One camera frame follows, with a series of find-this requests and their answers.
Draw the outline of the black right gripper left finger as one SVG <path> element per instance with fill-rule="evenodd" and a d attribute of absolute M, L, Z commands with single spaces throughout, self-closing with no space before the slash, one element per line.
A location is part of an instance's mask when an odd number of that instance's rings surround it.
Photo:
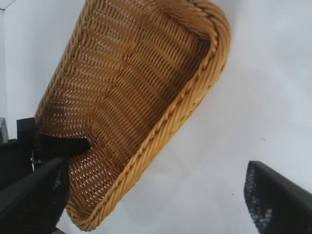
<path fill-rule="evenodd" d="M 2 234 L 51 234 L 70 193 L 69 161 L 55 158 L 0 192 Z"/>

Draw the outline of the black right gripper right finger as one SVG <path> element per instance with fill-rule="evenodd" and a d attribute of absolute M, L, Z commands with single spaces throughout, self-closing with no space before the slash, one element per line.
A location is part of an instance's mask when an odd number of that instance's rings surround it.
<path fill-rule="evenodd" d="M 311 193 L 260 161 L 248 163 L 244 199 L 260 234 L 312 232 Z"/>

